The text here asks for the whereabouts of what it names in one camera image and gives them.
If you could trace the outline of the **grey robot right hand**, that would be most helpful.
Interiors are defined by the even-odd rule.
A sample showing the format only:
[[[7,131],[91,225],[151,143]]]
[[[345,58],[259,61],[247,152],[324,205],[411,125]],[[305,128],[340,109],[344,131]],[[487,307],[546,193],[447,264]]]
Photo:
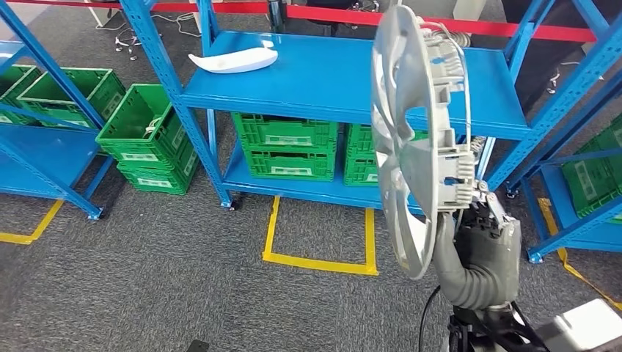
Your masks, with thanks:
[[[519,290],[521,223],[478,181],[458,230],[453,216],[438,215],[433,264],[445,298],[463,309],[514,301]]]

